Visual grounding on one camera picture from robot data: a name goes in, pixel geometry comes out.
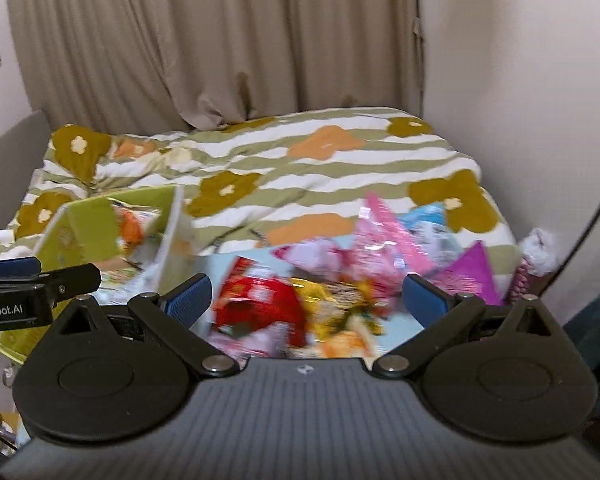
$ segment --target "bed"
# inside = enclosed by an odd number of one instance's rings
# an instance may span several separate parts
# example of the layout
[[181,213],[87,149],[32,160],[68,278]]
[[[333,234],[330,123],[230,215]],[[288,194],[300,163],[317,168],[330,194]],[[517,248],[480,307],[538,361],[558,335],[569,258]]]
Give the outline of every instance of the bed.
[[31,254],[59,207],[123,188],[181,184],[202,254],[350,234],[362,199],[392,211],[446,206],[462,247],[482,240],[504,295],[520,254],[480,167],[423,120],[384,107],[265,117],[212,131],[109,136],[68,124],[51,135],[0,259]]

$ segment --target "circular plate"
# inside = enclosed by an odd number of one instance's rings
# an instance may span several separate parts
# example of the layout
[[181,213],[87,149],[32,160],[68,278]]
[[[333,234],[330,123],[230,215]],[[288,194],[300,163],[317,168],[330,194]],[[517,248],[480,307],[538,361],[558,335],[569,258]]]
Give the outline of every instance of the circular plate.
[[91,333],[60,338],[29,358],[13,397],[34,434],[103,442],[142,433],[174,413],[189,387],[186,368],[155,345]]
[[429,364],[422,389],[432,407],[458,428],[519,443],[577,430],[597,395],[579,355],[536,335],[452,347]]

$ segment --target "headboard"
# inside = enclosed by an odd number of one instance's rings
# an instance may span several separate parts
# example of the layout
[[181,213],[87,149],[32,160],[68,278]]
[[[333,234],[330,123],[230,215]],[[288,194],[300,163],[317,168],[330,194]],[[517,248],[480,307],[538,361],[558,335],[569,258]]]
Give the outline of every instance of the headboard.
[[51,128],[42,111],[0,136],[0,229],[13,217],[33,171],[42,165],[50,137]]

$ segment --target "white cylinder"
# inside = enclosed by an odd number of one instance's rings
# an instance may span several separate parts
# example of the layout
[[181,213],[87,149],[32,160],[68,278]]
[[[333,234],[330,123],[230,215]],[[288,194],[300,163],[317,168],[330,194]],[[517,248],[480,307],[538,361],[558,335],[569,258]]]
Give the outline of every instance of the white cylinder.
[[0,244],[12,244],[14,241],[16,238],[11,229],[0,229]]

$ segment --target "gray textured surface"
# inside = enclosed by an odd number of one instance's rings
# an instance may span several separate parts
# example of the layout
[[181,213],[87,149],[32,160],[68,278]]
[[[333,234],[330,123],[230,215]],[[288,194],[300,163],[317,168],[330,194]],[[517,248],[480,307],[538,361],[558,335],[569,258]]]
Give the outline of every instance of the gray textured surface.
[[203,383],[176,419],[138,440],[99,449],[35,440],[0,472],[22,480],[595,480],[600,464],[570,438],[531,449],[465,438],[430,416],[407,383],[376,380],[358,360],[256,359],[237,377]]
[[41,111],[0,136],[0,229],[20,207],[33,171],[42,167],[50,137],[51,128]]

